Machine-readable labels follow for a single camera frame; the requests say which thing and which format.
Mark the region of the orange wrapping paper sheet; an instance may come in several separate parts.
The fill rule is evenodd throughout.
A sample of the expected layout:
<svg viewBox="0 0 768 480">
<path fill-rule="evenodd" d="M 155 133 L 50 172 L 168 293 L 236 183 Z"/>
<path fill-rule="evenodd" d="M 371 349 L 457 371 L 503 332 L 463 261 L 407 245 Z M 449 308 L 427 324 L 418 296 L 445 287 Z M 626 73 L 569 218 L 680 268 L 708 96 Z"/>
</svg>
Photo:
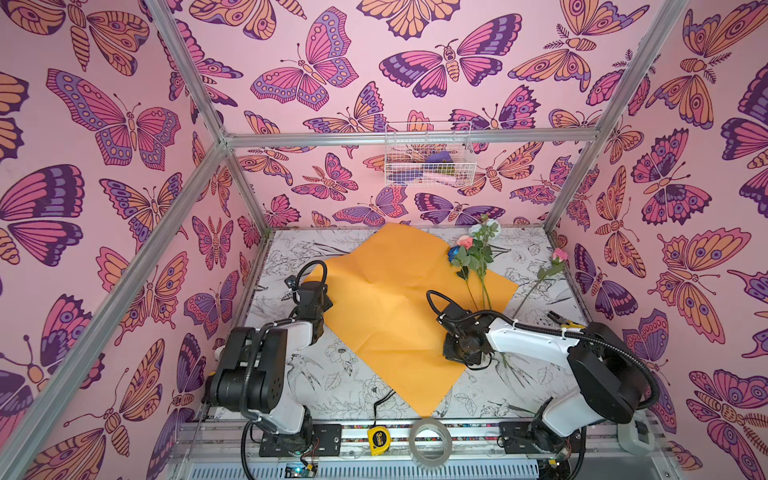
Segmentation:
<svg viewBox="0 0 768 480">
<path fill-rule="evenodd" d="M 506 309 L 518 286 L 489 272 L 484 281 L 457 277 L 446 241 L 415 227 L 389 223 L 351 253 L 327 260 L 333 306 L 326 325 L 419 416 L 431 415 L 463 374 L 442 354 L 445 329 L 426 293 L 445 294 L 461 307 Z"/>
</svg>

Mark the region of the small pink fake rose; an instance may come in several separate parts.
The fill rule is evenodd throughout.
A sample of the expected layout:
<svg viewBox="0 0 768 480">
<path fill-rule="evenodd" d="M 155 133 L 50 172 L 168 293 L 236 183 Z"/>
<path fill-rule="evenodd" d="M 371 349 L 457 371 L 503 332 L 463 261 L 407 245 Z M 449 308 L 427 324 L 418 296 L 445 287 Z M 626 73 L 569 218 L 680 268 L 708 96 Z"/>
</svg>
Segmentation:
<svg viewBox="0 0 768 480">
<path fill-rule="evenodd" d="M 543 283 L 544 280 L 559 275 L 565 269 L 568 258 L 569 258 L 568 253 L 562 248 L 556 248 L 553 251 L 550 265 L 548 267 L 541 267 L 539 269 L 539 271 L 537 272 L 536 281 L 532 284 L 531 288 L 523 296 L 522 300 L 520 301 L 520 304 L 514 310 L 513 316 L 512 316 L 513 319 L 519 318 L 519 313 L 522 310 L 523 306 L 525 305 L 527 300 L 530 298 L 531 294 Z"/>
</svg>

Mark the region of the white fake rose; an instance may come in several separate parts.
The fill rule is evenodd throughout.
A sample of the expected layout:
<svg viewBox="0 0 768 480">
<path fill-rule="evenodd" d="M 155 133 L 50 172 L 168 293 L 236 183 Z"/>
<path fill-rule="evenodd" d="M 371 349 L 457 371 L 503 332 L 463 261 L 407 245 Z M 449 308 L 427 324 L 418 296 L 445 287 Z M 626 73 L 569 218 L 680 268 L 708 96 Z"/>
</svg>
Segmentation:
<svg viewBox="0 0 768 480">
<path fill-rule="evenodd" d="M 480 216 L 480 222 L 469 229 L 472 246 L 468 249 L 471 256 L 470 269 L 474 271 L 481 285 L 482 305 L 484 309 L 491 309 L 492 302 L 486 286 L 486 275 L 489 265 L 494 261 L 490 242 L 501 232 L 500 223 L 492 219 L 488 214 Z"/>
</svg>

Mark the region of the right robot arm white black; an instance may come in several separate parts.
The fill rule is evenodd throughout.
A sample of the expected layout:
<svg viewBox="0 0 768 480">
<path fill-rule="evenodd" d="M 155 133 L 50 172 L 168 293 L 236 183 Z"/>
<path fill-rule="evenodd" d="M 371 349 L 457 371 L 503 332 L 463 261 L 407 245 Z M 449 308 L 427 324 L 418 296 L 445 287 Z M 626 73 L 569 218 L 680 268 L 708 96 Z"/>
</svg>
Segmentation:
<svg viewBox="0 0 768 480">
<path fill-rule="evenodd" d="M 546 400 L 529 420 L 501 423 L 498 444 L 508 453 L 557 455 L 573 434 L 604 421 L 629 424 L 660 399 L 650 368 L 602 323 L 552 329 L 494 310 L 471 312 L 435 290 L 426 299 L 446 331 L 449 361 L 479 371 L 496 357 L 517 354 L 570 369 L 574 388 Z"/>
</svg>

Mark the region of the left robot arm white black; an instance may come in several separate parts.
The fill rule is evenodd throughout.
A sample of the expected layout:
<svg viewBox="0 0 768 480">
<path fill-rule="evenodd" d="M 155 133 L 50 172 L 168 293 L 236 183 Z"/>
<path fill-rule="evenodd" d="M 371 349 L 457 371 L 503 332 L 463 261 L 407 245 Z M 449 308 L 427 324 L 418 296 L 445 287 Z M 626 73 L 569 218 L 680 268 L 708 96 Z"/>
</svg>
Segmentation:
<svg viewBox="0 0 768 480">
<path fill-rule="evenodd" d="M 286 365 L 324 333 L 324 314 L 333 306 L 327 277 L 326 263 L 313 260 L 286 278 L 293 301 L 288 316 L 258 328 L 234 328 L 206 381 L 205 403 L 241 415 L 248 423 L 246 436 L 258 428 L 291 455 L 310 451 L 316 440 L 309 408 L 284 391 Z"/>
</svg>

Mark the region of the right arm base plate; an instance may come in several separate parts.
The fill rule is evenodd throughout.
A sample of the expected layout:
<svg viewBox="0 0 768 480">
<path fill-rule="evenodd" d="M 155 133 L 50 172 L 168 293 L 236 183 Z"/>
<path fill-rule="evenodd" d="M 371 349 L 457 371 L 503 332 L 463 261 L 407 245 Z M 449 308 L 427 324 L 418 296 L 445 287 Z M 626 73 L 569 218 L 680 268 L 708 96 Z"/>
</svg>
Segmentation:
<svg viewBox="0 0 768 480">
<path fill-rule="evenodd" d="M 530 458 L 561 461 L 573 452 L 584 450 L 587 430 L 575 430 L 568 437 L 560 436 L 542 422 L 512 420 L 499 424 L 497 445 L 508 455 L 520 454 Z"/>
</svg>

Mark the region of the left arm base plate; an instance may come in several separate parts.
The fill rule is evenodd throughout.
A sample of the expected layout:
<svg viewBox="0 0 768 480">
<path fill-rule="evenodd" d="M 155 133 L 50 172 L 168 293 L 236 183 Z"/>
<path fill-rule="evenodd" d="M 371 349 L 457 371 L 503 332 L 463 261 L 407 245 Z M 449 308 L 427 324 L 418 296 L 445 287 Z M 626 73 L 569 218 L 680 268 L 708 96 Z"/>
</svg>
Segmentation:
<svg viewBox="0 0 768 480">
<path fill-rule="evenodd" d="M 341 450 L 341 424 L 313 424 L 295 434 L 263 433 L 260 457 L 338 457 Z"/>
</svg>

